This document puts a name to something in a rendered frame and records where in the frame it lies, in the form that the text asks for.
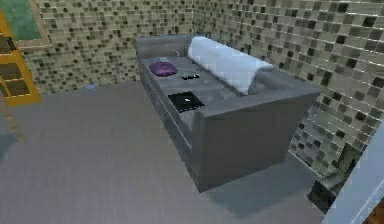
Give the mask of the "black square laptop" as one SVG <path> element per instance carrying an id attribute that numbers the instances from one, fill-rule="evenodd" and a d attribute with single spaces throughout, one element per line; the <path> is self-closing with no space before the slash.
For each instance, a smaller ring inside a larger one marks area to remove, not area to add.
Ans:
<path id="1" fill-rule="evenodd" d="M 191 91 L 172 94 L 168 98 L 179 113 L 203 106 L 203 103 Z"/>

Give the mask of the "purple cushion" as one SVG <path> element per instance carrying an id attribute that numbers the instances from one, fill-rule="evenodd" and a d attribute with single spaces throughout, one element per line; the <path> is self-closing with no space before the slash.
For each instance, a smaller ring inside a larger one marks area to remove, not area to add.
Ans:
<path id="1" fill-rule="evenodd" d="M 178 70 L 170 62 L 154 62 L 149 65 L 151 72 L 158 77 L 175 75 Z"/>

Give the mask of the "grey sofa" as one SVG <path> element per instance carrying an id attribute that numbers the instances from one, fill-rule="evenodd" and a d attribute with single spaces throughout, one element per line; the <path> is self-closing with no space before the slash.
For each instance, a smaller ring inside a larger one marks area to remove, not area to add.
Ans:
<path id="1" fill-rule="evenodd" d="M 284 161 L 297 126 L 320 94 L 273 65 L 259 72 L 244 95 L 188 57 L 193 37 L 138 37 L 142 84 L 201 192 Z M 149 65 L 170 62 L 175 75 L 158 77 Z M 183 80 L 197 74 L 198 79 Z M 168 96 L 191 91 L 203 103 L 179 113 Z"/>

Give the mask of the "white blanket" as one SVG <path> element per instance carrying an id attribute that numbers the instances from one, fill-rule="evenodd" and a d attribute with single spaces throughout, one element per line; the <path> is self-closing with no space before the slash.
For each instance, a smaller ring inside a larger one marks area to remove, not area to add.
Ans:
<path id="1" fill-rule="evenodd" d="M 244 95 L 259 72 L 273 69 L 265 61 L 203 36 L 192 38 L 188 57 Z"/>

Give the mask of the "yellow wooden shelf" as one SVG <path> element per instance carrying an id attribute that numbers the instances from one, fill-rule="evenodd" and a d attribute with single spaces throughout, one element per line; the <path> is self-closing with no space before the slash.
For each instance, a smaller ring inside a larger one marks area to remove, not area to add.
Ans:
<path id="1" fill-rule="evenodd" d="M 11 29 L 0 11 L 0 95 L 8 106 L 41 101 L 32 75 L 13 39 Z"/>

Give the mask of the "green framed picture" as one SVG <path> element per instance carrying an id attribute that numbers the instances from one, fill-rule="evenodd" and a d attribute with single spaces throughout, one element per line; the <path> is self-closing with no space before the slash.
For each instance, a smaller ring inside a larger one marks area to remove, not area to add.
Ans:
<path id="1" fill-rule="evenodd" d="M 0 0 L 0 12 L 20 50 L 40 50 L 52 46 L 38 0 Z"/>

